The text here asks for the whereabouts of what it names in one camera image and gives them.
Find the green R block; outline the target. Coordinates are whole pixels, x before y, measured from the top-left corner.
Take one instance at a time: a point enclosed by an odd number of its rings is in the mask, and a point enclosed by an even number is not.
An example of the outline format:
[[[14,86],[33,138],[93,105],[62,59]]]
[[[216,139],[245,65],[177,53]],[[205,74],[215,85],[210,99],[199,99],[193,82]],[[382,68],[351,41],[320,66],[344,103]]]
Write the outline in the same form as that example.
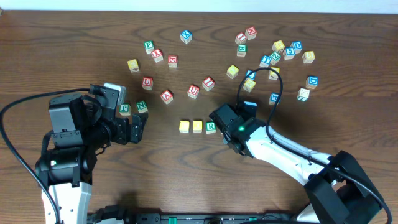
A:
[[[216,125],[214,122],[212,122],[212,121],[206,122],[206,133],[207,134],[216,133]]]

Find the yellow O block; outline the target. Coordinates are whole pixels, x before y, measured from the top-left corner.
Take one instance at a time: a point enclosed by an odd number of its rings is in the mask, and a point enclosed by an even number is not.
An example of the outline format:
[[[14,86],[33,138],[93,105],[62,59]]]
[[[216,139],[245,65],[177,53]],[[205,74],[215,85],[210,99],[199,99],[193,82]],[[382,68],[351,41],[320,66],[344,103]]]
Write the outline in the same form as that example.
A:
[[[193,121],[192,128],[194,133],[201,133],[203,131],[203,121]]]

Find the yellow C block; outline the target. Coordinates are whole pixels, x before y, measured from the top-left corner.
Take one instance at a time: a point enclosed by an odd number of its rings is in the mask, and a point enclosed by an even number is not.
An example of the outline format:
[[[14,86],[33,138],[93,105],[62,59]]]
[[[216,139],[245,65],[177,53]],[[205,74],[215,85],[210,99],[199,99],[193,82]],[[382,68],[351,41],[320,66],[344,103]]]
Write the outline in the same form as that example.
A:
[[[179,123],[179,131],[181,133],[189,133],[189,131],[190,131],[190,122],[189,121],[180,121],[180,123]]]

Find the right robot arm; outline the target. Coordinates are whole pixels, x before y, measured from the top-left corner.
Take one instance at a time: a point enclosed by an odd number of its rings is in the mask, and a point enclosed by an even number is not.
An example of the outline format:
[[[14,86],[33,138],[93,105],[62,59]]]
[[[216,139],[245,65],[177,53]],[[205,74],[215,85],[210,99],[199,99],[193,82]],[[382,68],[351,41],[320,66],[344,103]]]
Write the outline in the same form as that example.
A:
[[[234,152],[268,162],[303,185],[310,203],[294,221],[369,223],[381,211],[381,194],[351,154],[303,147],[257,119],[256,110],[250,102],[223,104],[209,117]]]

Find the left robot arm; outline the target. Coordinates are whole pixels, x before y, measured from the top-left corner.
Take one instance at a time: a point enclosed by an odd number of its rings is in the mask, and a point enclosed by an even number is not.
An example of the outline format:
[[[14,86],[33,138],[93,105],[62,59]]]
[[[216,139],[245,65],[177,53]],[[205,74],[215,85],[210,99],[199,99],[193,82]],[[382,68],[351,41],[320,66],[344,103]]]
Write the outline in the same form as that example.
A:
[[[91,97],[67,94],[49,102],[53,130],[43,139],[35,172],[50,198],[44,199],[46,222],[86,223],[93,169],[98,155],[112,143],[137,144],[142,139],[147,113],[117,118],[114,95]]]

